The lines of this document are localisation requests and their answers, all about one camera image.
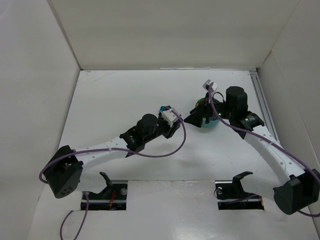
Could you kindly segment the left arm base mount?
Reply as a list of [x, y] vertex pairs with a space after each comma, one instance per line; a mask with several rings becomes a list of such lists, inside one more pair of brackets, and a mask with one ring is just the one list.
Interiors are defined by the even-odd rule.
[[98, 192], [89, 191], [89, 211], [125, 211], [127, 209], [127, 180], [111, 180], [105, 172], [99, 173], [103, 178], [102, 189]]

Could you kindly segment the teal lego block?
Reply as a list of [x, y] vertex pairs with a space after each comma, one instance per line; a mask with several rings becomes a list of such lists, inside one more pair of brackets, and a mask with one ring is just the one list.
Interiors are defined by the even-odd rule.
[[165, 111], [169, 111], [172, 107], [171, 106], [161, 106], [159, 109], [159, 112], [165, 112]]

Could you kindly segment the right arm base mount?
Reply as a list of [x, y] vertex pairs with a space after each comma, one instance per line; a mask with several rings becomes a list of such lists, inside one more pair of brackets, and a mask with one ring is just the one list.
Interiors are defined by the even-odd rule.
[[241, 180], [253, 173], [245, 171], [235, 175], [232, 180], [216, 180], [214, 196], [219, 210], [265, 210], [261, 196], [245, 192]]

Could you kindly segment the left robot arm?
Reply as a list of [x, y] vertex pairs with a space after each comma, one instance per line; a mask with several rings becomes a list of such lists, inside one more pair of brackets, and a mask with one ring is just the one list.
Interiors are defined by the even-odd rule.
[[74, 191], [107, 195], [111, 191], [107, 174], [100, 172], [103, 180], [96, 180], [86, 176], [86, 171], [112, 160], [142, 157], [147, 143], [160, 136], [169, 139], [183, 126], [181, 115], [172, 108], [159, 112], [158, 116], [145, 114], [135, 126], [108, 142], [83, 149], [62, 146], [41, 170], [39, 179], [49, 185], [57, 199]]

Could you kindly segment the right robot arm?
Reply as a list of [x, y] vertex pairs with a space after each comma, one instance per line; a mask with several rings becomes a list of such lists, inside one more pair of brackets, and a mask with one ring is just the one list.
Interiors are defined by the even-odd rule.
[[222, 200], [246, 199], [261, 196], [274, 200], [285, 214], [300, 213], [319, 200], [320, 173], [311, 169], [292, 153], [285, 150], [271, 135], [264, 121], [248, 110], [248, 95], [242, 87], [230, 86], [222, 101], [216, 100], [217, 86], [204, 84], [205, 97], [190, 111], [185, 123], [201, 128], [220, 121], [233, 129], [251, 145], [274, 172], [275, 177], [264, 180], [251, 171], [235, 175], [227, 188], [217, 188]]

